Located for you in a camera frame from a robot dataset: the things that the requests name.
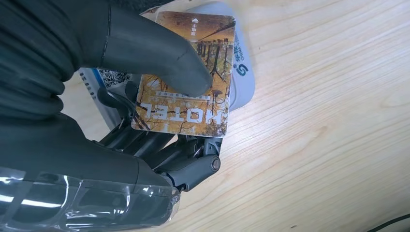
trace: black plastic mechanism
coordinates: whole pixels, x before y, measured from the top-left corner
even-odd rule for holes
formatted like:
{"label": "black plastic mechanism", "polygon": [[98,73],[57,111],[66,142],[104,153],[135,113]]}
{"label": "black plastic mechanism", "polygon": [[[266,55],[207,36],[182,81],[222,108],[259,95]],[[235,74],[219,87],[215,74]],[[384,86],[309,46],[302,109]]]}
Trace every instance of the black plastic mechanism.
{"label": "black plastic mechanism", "polygon": [[134,83],[127,85],[128,99],[106,89],[98,91],[100,102],[116,108],[122,117],[122,122],[98,144],[142,158],[179,191],[190,191],[219,170],[221,138],[178,135],[176,142],[165,147],[175,135],[132,129],[132,102],[138,88]]}

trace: finger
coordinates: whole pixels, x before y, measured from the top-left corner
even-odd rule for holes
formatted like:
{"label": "finger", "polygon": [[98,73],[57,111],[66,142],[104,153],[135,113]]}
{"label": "finger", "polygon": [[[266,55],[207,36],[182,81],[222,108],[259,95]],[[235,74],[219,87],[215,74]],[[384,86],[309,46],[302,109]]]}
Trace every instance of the finger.
{"label": "finger", "polygon": [[[98,31],[93,36],[83,34],[83,44],[94,44],[84,54],[85,65],[154,74],[188,96],[199,96],[209,89],[212,78],[188,41],[133,11],[115,5],[108,8],[106,28],[101,26],[104,23],[94,22],[99,26],[89,27]],[[95,41],[99,41],[99,47],[95,47]]]}

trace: cable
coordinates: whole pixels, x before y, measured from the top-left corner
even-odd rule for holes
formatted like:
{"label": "cable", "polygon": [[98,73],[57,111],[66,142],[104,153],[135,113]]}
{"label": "cable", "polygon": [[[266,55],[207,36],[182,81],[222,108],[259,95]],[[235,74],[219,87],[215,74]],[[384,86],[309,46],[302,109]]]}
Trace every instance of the cable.
{"label": "cable", "polygon": [[406,215],[403,215],[403,216],[401,216],[401,217],[396,217],[395,219],[392,219],[392,220],[390,220],[390,221],[388,221],[388,222],[385,222],[385,223],[379,225],[378,227],[375,227],[375,228],[373,228],[373,229],[371,229],[371,230],[369,230],[369,231],[367,231],[367,232],[376,232],[376,231],[379,231],[379,230],[383,229],[384,227],[390,226],[390,225],[393,224],[393,223],[396,223],[396,222],[398,222],[398,221],[401,221],[401,220],[404,220],[404,219],[408,219],[408,218],[410,218],[410,214],[406,214]]}

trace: blue logo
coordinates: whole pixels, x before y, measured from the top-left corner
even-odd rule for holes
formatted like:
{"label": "blue logo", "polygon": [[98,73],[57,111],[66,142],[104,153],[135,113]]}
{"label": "blue logo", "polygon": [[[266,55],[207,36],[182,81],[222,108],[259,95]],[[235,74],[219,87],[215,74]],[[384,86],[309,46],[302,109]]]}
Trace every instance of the blue logo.
{"label": "blue logo", "polygon": [[245,76],[245,75],[246,75],[246,72],[249,71],[248,68],[247,68],[245,65],[243,65],[243,64],[240,64],[238,68],[236,68],[236,64],[234,64],[234,69],[236,69],[236,71],[237,71],[237,72],[239,73],[239,75],[241,75],[241,76]]}

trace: qr code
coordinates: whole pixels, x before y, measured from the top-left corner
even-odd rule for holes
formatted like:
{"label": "qr code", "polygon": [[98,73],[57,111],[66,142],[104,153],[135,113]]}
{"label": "qr code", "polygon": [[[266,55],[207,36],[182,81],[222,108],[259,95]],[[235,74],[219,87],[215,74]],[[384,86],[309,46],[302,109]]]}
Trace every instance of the qr code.
{"label": "qr code", "polygon": [[112,70],[98,70],[107,88],[115,87],[127,83],[132,78],[132,74],[117,72]]}

